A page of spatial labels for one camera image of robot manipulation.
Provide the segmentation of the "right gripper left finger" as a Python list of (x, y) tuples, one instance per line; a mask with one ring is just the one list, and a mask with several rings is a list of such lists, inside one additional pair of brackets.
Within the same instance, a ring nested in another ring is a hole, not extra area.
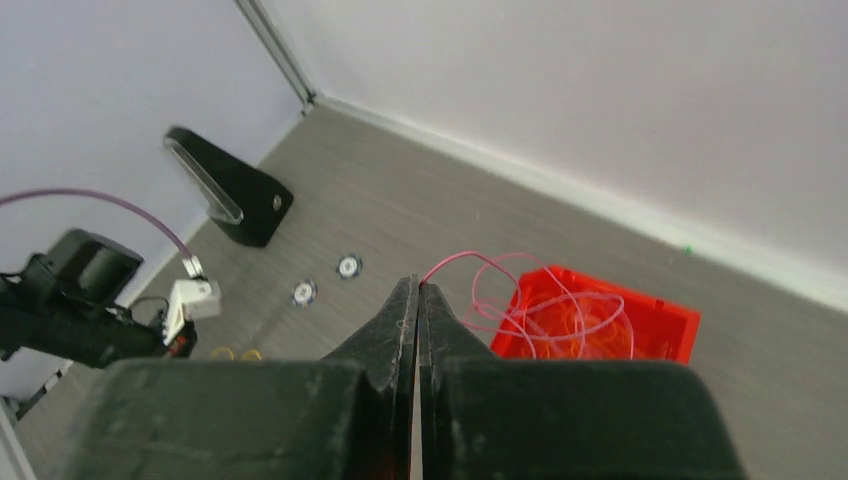
[(127, 360), (88, 396), (59, 479), (405, 479), (419, 283), (318, 360)]

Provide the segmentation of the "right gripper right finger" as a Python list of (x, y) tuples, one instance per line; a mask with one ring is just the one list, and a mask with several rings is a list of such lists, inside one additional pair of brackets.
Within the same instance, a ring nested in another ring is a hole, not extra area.
[(427, 479), (743, 479), (706, 384), (667, 361), (507, 360), (419, 291)]

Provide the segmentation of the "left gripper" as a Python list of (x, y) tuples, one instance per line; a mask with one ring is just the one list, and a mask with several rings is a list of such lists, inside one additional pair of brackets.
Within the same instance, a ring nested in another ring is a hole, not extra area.
[[(166, 338), (165, 322), (166, 311), (158, 311), (155, 316), (155, 330), (161, 333), (163, 340)], [(193, 321), (185, 321), (179, 332), (165, 344), (158, 345), (155, 349), (157, 358), (189, 358), (197, 344), (198, 333)]]

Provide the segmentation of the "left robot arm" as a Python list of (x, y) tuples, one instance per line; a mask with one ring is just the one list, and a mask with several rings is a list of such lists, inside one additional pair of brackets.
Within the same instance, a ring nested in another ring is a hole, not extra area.
[(71, 229), (21, 271), (2, 274), (1, 359), (27, 348), (105, 369), (129, 359), (189, 357), (198, 340), (192, 323), (168, 339), (163, 311), (143, 324), (117, 304), (142, 263), (115, 241)]

